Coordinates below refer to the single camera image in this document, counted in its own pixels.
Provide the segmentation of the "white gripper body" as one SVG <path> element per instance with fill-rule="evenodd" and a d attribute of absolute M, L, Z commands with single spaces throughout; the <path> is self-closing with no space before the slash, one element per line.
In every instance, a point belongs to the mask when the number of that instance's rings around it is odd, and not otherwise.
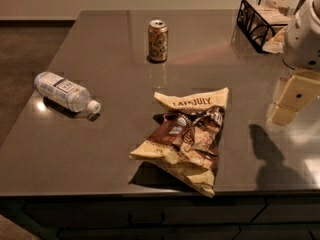
<path fill-rule="evenodd" d="M 292 68 L 320 71 L 320 0 L 305 0 L 287 25 L 283 60 Z"/>

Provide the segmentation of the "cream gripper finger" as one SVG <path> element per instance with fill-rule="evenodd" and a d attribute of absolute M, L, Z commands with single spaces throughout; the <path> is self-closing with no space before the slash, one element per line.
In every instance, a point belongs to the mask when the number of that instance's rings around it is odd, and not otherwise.
<path fill-rule="evenodd" d="M 320 73 L 301 69 L 281 77 L 274 89 L 266 118 L 278 126 L 290 124 L 320 93 Z"/>

